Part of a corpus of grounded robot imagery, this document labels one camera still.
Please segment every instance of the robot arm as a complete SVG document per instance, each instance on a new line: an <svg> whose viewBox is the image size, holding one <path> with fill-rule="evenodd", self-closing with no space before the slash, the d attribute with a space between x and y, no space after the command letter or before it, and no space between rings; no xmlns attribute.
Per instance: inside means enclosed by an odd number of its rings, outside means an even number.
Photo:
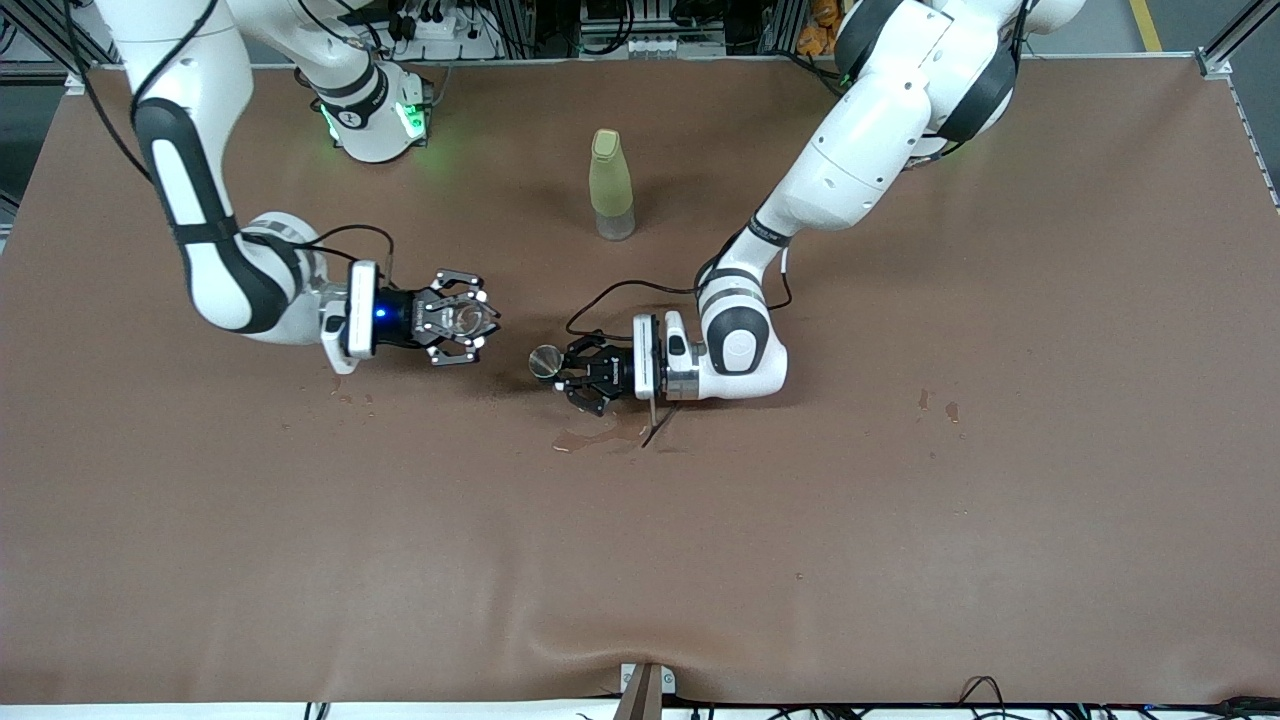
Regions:
<svg viewBox="0 0 1280 720"><path fill-rule="evenodd" d="M535 350L530 369L596 414L625 395L737 400L781 389L787 350L764 300L765 270L801 229L842 231L861 220L913 156L972 140L1001 117L1018 72L1001 29L1030 4L860 0L836 45L852 86L746 227L698 273L701 341L689 337L680 313L667 313L662 325L636 315L628 357L589 336L564 354ZM1082 4L1039 0L1028 27L1056 29Z"/></svg>
<svg viewBox="0 0 1280 720"><path fill-rule="evenodd" d="M475 347L494 332L497 316L484 304L480 279L468 275L466 300L484 315L467 334L420 333L408 328L415 302L442 302L445 287L413 293L407 314L379 302L392 288L378 287L376 265L356 263L348 286L330 283L317 234L303 220L266 213L241 227L221 177L232 127L252 94L248 55L225 3L206 0L101 0L102 18L124 60L129 85L141 96L133 118L143 160L183 258L187 292L214 325L253 340L310 345L324 342L335 372L349 373L372 356L379 342L439 352L444 341ZM200 31L141 88L182 37L211 10ZM372 274L372 282L367 275ZM383 309L383 315L375 315ZM374 323L374 318L385 318ZM392 327L397 320L404 327Z"/></svg>
<svg viewBox="0 0 1280 720"><path fill-rule="evenodd" d="M879 201L928 124L923 79L916 70L872 73L836 104L746 227L699 274L701 343L689 340L678 314L667 314L669 400L760 397L782 387L787 350L764 301L765 269L801 229L850 228ZM673 374L689 382L673 386Z"/></svg>

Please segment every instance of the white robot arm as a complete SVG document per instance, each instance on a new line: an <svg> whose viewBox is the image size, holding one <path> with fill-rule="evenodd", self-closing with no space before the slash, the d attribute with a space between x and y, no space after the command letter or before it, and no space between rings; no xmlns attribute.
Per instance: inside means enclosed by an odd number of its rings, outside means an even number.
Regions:
<svg viewBox="0 0 1280 720"><path fill-rule="evenodd" d="M276 0L269 4L280 8ZM479 277L442 270L430 286L410 292L379 287L376 264L362 260L353 263L347 284L332 283L317 234L300 218L266 213L239 225L221 160L253 79L237 18L224 0L100 0L99 6L136 94L133 128L182 252L188 295L205 319L264 342L323 342L338 373L352 372L379 343L424 348L434 364L479 357L484 337L497 331L497 313L485 304ZM261 9L253 15L264 24L265 17ZM285 32L285 26L276 20L269 27ZM394 73L374 67L366 53L315 33L308 49L301 31L280 42L292 42L300 63L308 63L308 77L325 78L314 82L355 77L346 87L320 91L358 105L352 113L364 124L348 128L348 152L389 159L407 147L406 127L385 119L396 111L388 88L401 87L389 79ZM445 293L457 286L466 291ZM440 347L445 341L463 351L448 354Z"/></svg>
<svg viewBox="0 0 1280 720"><path fill-rule="evenodd" d="M654 315L636 315L630 351L588 336L564 354L536 350L530 369L596 414L623 395L736 400L777 392L787 350L762 287L777 255L801 229L856 224L913 156L987 129L1005 111L1018 74L1004 32L1051 32L1082 5L860 0L836 45L836 63L852 86L746 227L698 273L701 341L689 337L680 313L667 313L660 325Z"/></svg>

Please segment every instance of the floor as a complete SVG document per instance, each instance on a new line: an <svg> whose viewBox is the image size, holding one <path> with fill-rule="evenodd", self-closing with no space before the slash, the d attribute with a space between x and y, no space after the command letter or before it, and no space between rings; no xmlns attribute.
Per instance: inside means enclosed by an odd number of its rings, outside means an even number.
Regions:
<svg viewBox="0 0 1280 720"><path fill-rule="evenodd" d="M1149 5L1164 50L1190 50L1204 44L1242 5L1243 0L1089 0L1080 14L1052 36L1033 36L1036 55L1140 53L1144 42L1134 20L1135 6ZM1258 136L1262 156L1280 167L1280 69L1274 61L1280 49L1280 22L1272 22L1234 60L1234 82ZM262 53L260 60L275 60ZM32 59L32 46L18 37L3 58ZM0 190L19 197L52 119L60 87L10 87L0 83ZM13 217L0 208L0 224Z"/></svg>

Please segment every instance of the black rubber band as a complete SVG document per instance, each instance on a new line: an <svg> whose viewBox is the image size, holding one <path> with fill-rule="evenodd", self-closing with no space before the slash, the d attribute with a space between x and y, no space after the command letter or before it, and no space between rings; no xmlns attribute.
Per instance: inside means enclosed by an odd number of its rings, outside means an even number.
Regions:
<svg viewBox="0 0 1280 720"><path fill-rule="evenodd" d="M751 234L768 242L774 247L786 247L791 245L791 236L782 234L778 231L765 225L759 218L751 215L751 219L746 223L746 229L751 231Z"/></svg>
<svg viewBox="0 0 1280 720"><path fill-rule="evenodd" d="M372 58L370 58L369 64L365 65L365 72L360 73L360 78L356 79L355 82L344 85L342 87L320 87L316 83L311 83L311 88L321 95L329 95L333 97L346 97L348 95L355 94L361 87L369 85L369 81L374 77L375 67L376 65L374 65Z"/></svg>
<svg viewBox="0 0 1280 720"><path fill-rule="evenodd" d="M236 240L237 232L239 232L239 224L236 222L236 215L232 215L198 225L174 225L173 238L178 241L178 245L230 242Z"/></svg>

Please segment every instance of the metal bracket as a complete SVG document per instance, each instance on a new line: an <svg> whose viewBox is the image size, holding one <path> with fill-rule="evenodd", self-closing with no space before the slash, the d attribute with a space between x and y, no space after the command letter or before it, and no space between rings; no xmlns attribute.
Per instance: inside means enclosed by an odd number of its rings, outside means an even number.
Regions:
<svg viewBox="0 0 1280 720"><path fill-rule="evenodd" d="M652 662L623 665L622 700L613 720L662 720L662 696L668 692L676 692L676 674L671 670Z"/></svg>
<svg viewBox="0 0 1280 720"><path fill-rule="evenodd" d="M70 73L67 73L67 79L63 81L63 87L67 88L67 95L84 95L84 82Z"/></svg>
<svg viewBox="0 0 1280 720"><path fill-rule="evenodd" d="M1226 79L1231 77L1231 61L1222 60L1220 65L1213 65L1203 47L1196 49L1196 64L1199 65L1201 76L1204 79Z"/></svg>
<svg viewBox="0 0 1280 720"><path fill-rule="evenodd" d="M660 673L662 676L662 694L676 694L676 674L671 671L666 665L652 665L655 670ZM627 685L631 684L631 678L635 676L636 664L623 662L622 664L622 682L618 684L618 689L623 693L627 692Z"/></svg>

